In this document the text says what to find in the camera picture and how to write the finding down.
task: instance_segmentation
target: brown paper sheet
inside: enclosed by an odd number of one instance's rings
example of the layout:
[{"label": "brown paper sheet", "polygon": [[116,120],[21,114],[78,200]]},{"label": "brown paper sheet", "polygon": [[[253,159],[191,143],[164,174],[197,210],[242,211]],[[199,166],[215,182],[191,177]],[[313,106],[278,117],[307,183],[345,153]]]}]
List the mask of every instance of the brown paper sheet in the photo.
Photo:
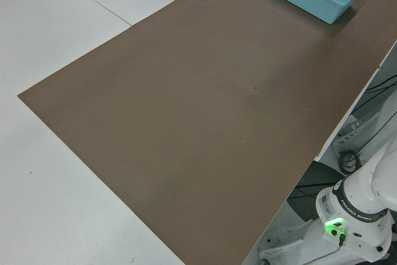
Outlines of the brown paper sheet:
[{"label": "brown paper sheet", "polygon": [[176,0],[20,98],[188,265],[239,265],[397,37],[285,0]]}]

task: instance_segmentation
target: black label band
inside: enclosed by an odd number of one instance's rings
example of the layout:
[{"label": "black label band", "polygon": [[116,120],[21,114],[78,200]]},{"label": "black label band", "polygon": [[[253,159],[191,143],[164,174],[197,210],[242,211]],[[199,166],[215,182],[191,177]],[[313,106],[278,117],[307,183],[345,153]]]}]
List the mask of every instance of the black label band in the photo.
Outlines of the black label band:
[{"label": "black label band", "polygon": [[379,211],[378,213],[370,214],[370,213],[365,213],[357,208],[355,208],[350,201],[348,200],[345,191],[344,191],[344,180],[342,180],[340,186],[335,189],[332,189],[332,193],[337,197],[338,202],[340,205],[343,207],[343,209],[350,214],[352,217],[354,217],[357,220],[360,220],[361,222],[365,223],[375,223],[378,221],[380,218],[384,217],[387,214],[388,209],[384,209]]}]

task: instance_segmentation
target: brown mat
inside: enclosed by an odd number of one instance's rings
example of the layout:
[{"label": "brown mat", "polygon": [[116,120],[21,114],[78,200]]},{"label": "brown mat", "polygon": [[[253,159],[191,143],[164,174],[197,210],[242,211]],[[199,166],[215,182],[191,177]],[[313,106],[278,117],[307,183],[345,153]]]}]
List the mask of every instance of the brown mat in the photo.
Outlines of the brown mat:
[{"label": "brown mat", "polygon": [[396,16],[396,0],[357,0],[334,25],[284,0],[177,0],[20,98],[186,264],[238,265]]}]

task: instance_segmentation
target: green light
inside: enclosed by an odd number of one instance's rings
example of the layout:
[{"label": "green light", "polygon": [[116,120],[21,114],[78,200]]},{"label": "green light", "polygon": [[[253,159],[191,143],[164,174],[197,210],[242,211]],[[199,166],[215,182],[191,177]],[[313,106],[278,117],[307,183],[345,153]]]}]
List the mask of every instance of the green light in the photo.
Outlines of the green light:
[{"label": "green light", "polygon": [[326,223],[325,223],[325,227],[332,226],[332,225],[334,225],[335,223],[342,223],[343,221],[344,221],[343,218],[338,217],[338,218],[335,218],[334,220],[330,220],[330,221],[326,222]]}]

